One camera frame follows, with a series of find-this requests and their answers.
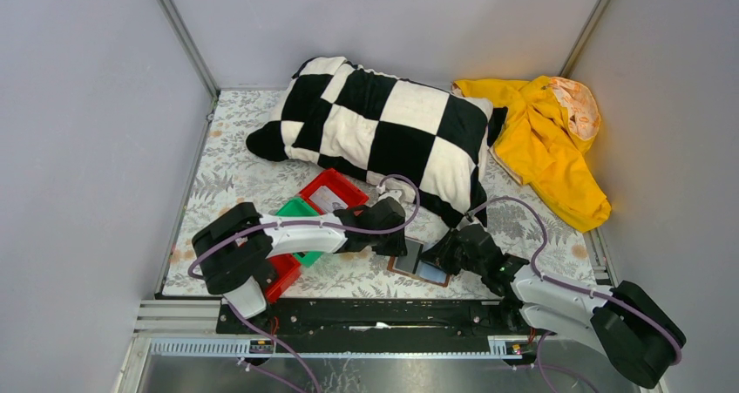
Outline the brown leather card holder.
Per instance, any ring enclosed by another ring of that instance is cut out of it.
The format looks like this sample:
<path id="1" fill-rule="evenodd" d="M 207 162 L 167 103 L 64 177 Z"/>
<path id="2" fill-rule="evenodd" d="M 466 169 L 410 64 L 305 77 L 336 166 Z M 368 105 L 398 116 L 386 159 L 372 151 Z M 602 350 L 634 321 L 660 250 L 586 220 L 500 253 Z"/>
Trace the brown leather card holder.
<path id="1" fill-rule="evenodd" d="M 434 286 L 446 288 L 449 285 L 451 278 L 448 274 L 421 260 L 420 256 L 424 252 L 424 244 L 421 241 L 406 238 L 405 247 L 406 255 L 390 257 L 388 271 Z"/>

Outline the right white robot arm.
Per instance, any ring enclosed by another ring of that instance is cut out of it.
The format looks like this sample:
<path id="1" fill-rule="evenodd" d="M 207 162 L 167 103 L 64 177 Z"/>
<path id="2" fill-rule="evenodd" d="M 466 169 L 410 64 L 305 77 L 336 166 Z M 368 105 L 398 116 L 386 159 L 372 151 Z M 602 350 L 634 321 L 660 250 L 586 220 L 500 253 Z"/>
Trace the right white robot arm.
<path id="1" fill-rule="evenodd" d="M 420 255 L 446 274 L 478 275 L 502 300 L 508 325 L 525 323 L 593 349 L 627 380 L 652 389 L 681 360 L 687 338 L 639 285 L 555 278 L 505 254 L 479 224 L 450 230 Z"/>

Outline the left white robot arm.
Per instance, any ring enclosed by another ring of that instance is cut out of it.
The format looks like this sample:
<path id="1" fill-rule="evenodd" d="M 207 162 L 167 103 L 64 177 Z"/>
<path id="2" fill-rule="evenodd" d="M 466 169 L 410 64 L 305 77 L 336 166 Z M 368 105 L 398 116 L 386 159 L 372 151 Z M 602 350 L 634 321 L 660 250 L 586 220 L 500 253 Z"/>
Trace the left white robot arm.
<path id="1" fill-rule="evenodd" d="M 250 318 L 268 306 L 255 277 L 267 259 L 299 252 L 359 252 L 366 247 L 375 254 L 405 255 L 404 229 L 410 221 L 393 198 L 304 217 L 261 214 L 253 203 L 243 202 L 192 238 L 196 258 L 187 273 L 204 281 L 210 295 L 222 296 Z"/>

